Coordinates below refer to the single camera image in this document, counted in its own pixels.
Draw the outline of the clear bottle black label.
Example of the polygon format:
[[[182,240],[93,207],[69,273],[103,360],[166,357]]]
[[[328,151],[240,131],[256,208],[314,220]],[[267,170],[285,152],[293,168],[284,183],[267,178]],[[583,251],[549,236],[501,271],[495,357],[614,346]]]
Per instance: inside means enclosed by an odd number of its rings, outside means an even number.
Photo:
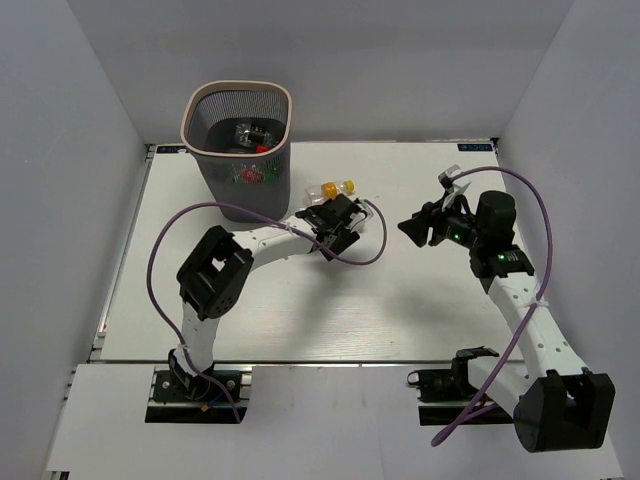
[[[241,121],[236,125],[234,141],[245,148],[254,150],[269,150],[275,147],[276,140],[265,126],[257,123]]]

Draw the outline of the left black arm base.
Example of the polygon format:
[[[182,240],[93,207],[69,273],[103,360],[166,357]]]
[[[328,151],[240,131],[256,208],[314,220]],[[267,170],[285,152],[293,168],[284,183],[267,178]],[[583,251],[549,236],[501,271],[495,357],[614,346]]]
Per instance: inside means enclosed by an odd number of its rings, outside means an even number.
[[[225,385],[239,415],[246,414],[251,390],[251,372],[215,370],[213,377]],[[188,393],[168,369],[156,369],[145,413],[147,424],[221,424],[237,425],[232,407],[222,390],[209,382]]]

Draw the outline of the clear bottle red label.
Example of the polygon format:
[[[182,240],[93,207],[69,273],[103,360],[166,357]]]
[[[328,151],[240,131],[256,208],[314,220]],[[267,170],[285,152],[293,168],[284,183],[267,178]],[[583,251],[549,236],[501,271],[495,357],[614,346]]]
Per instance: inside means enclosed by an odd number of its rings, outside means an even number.
[[[245,147],[239,147],[234,152],[239,156],[239,160],[235,163],[233,169],[233,178],[237,183],[259,184],[264,181],[264,167],[266,159],[263,153],[269,150],[254,150]]]

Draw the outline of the clear bottle blue label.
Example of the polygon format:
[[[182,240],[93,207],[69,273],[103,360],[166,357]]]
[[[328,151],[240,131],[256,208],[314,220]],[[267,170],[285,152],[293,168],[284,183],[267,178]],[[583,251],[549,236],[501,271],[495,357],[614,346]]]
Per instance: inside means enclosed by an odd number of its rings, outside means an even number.
[[[354,229],[358,233],[364,233],[368,223],[375,217],[375,212],[366,199],[359,199],[358,205],[361,208],[361,217],[354,225]]]

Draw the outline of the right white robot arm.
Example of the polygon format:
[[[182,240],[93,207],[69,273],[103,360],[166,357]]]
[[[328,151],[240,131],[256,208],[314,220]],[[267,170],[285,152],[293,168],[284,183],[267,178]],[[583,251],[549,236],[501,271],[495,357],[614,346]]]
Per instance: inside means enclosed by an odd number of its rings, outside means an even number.
[[[534,268],[514,242],[515,220],[512,196],[485,191],[474,212],[464,195],[442,197],[399,223],[419,247],[450,240],[468,249],[474,276],[519,336],[526,366],[525,374],[501,367],[486,388],[500,354],[489,347],[461,349],[443,373],[419,372],[421,398],[473,404],[489,399],[511,417],[529,452],[597,449],[605,440],[615,387],[607,374],[590,371],[536,298]]]

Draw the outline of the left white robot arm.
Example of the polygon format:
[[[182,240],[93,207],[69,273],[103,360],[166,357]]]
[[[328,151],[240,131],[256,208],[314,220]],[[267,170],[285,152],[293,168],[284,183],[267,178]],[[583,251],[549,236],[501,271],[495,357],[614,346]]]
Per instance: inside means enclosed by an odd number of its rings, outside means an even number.
[[[240,232],[209,228],[177,273],[183,318],[169,365],[180,391],[191,399],[209,392],[220,319],[235,307],[252,271],[314,251],[330,261],[359,240],[371,216],[366,203],[340,194],[274,225]]]

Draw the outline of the green bottle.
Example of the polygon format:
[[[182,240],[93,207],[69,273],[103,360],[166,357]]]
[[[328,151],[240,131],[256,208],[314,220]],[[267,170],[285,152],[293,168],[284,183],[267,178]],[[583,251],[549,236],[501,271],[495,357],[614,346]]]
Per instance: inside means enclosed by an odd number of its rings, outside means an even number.
[[[281,176],[281,163],[279,161],[269,162],[264,167],[263,179],[265,183],[277,181]]]

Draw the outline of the clear bottle orange cap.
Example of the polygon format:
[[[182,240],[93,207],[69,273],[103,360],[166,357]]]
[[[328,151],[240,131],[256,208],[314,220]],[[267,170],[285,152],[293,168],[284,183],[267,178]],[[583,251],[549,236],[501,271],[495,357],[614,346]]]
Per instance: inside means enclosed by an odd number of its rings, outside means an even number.
[[[352,180],[329,181],[309,186],[305,189],[304,204],[314,206],[327,200],[334,200],[338,195],[352,196],[355,194],[355,183]]]

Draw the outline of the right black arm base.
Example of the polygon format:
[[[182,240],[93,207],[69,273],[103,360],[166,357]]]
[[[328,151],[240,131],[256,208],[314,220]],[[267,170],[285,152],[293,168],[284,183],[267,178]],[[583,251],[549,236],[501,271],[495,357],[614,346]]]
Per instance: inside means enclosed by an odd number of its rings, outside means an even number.
[[[462,393],[454,383],[450,369],[420,369],[411,371],[406,377],[407,385],[418,393],[418,416],[421,426],[446,426],[462,412],[475,394]],[[464,422],[464,425],[509,425],[511,417],[485,396],[474,407],[475,410],[488,408]]]

